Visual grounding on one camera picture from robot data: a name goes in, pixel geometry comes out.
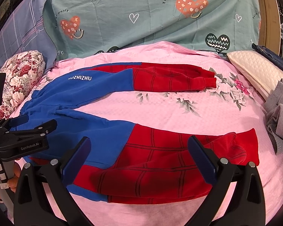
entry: orange heart print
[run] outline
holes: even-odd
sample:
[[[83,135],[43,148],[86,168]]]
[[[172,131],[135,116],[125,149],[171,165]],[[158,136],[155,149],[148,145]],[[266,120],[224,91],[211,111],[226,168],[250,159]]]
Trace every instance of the orange heart print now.
[[[62,27],[63,32],[72,40],[74,37],[74,33],[76,33],[80,27],[80,22],[81,20],[79,16],[73,16],[69,21],[66,19],[62,19],[60,21],[60,25]]]
[[[204,8],[208,6],[207,0],[176,0],[176,8],[184,16],[197,19]]]

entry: teal fabric sheet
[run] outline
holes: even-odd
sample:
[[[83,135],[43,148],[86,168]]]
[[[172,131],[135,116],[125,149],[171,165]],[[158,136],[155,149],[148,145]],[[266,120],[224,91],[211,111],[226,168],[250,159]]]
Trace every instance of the teal fabric sheet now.
[[[227,53],[258,43],[258,0],[47,0],[57,60],[169,41]]]

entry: silver rivet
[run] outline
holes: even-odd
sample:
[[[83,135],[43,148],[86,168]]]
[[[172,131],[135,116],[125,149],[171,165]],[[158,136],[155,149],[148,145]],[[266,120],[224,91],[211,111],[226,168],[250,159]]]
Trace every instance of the silver rivet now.
[[[249,164],[250,167],[255,167],[256,166],[256,164],[253,161],[250,161],[248,164]]]
[[[53,159],[53,160],[50,161],[50,164],[54,166],[54,165],[58,164],[58,162],[59,161],[57,159]]]
[[[29,168],[30,167],[30,163],[25,163],[24,164],[24,168]]]
[[[227,158],[221,158],[220,162],[224,165],[226,165],[228,163],[228,159]]]

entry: pink bed sheet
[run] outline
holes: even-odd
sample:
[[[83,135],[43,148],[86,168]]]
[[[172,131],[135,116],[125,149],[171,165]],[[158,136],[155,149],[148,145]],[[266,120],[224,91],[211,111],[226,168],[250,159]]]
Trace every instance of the pink bed sheet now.
[[[84,59],[68,59],[56,63],[34,90],[41,89],[56,77],[70,71],[114,62],[184,63],[214,70],[218,77],[217,89],[191,93],[116,92],[78,110],[109,120],[132,121],[181,133],[221,135],[255,128],[259,143],[258,171],[266,202],[266,222],[276,214],[283,204],[283,155],[275,155],[267,135],[261,109],[263,100],[234,66],[218,55],[189,50],[170,42],[159,42]],[[11,117],[19,115],[24,103]],[[23,159],[19,161],[21,166],[24,162]],[[230,186],[215,218],[224,214],[234,187],[235,184]],[[47,185],[45,189],[55,214],[63,218]],[[72,196],[96,226],[181,226],[204,200],[202,197],[169,204],[127,205]]]

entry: human hand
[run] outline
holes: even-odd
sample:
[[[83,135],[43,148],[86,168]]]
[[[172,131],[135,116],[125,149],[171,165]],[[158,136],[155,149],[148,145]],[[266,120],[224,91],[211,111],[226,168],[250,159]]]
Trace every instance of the human hand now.
[[[21,167],[17,162],[15,162],[14,164],[14,173],[15,176],[8,180],[8,186],[11,188],[13,192],[16,192],[17,183],[21,174]]]

